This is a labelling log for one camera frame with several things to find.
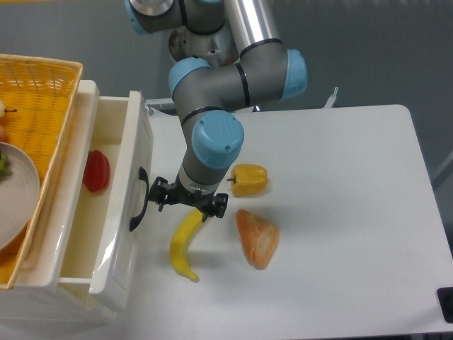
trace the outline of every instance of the bread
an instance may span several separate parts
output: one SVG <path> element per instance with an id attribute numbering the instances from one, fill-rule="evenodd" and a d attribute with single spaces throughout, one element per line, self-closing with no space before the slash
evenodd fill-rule
<path id="1" fill-rule="evenodd" d="M 236 223 L 248 262 L 257 269 L 266 268 L 277 248 L 280 229 L 271 221 L 244 209 L 236 213 Z"/>

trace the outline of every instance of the yellow basket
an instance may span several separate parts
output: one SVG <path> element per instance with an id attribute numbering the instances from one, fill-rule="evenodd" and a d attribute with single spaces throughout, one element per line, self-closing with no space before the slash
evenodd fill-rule
<path id="1" fill-rule="evenodd" d="M 0 251 L 0 289 L 14 285 L 27 255 L 38 216 L 55 173 L 71 120 L 82 64 L 39 57 L 0 55 L 0 99 L 8 110 L 0 118 L 7 143 L 33 160 L 40 177 L 38 203 L 24 230 Z"/>

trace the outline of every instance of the yellow banana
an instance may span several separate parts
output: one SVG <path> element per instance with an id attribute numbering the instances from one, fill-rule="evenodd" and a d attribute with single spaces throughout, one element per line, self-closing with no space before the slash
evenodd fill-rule
<path id="1" fill-rule="evenodd" d="M 176 273 L 189 278 L 193 282 L 198 282 L 199 278 L 198 275 L 190 269 L 186 251 L 193 235 L 202 225 L 202 216 L 202 212 L 197 208 L 192 210 L 189 215 L 185 217 L 184 221 L 179 224 L 178 229 L 173 234 L 170 242 L 170 259 L 173 268 Z"/>

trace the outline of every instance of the black handle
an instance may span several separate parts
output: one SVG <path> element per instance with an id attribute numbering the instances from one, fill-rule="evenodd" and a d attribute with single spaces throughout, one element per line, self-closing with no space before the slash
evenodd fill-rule
<path id="1" fill-rule="evenodd" d="M 139 226 L 140 222 L 142 221 L 142 219 L 144 217 L 145 212 L 147 211 L 147 207 L 148 207 L 149 179 L 148 179 L 147 171 L 145 169 L 143 169 L 142 167 L 140 167 L 140 169 L 139 169 L 139 179 L 141 181 L 144 181 L 147 184 L 147 191 L 144 195 L 144 202 L 143 202 L 143 208 L 142 208 L 141 213 L 130 219 L 130 223 L 129 223 L 130 232 Z"/>

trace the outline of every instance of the plate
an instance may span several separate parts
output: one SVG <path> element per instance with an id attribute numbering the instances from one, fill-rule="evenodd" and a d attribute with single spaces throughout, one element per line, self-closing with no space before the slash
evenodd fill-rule
<path id="1" fill-rule="evenodd" d="M 25 227 L 35 209 L 40 191 L 38 170 L 30 157 L 11 144 L 0 142 L 8 155 L 10 176 L 0 176 L 0 249 Z"/>

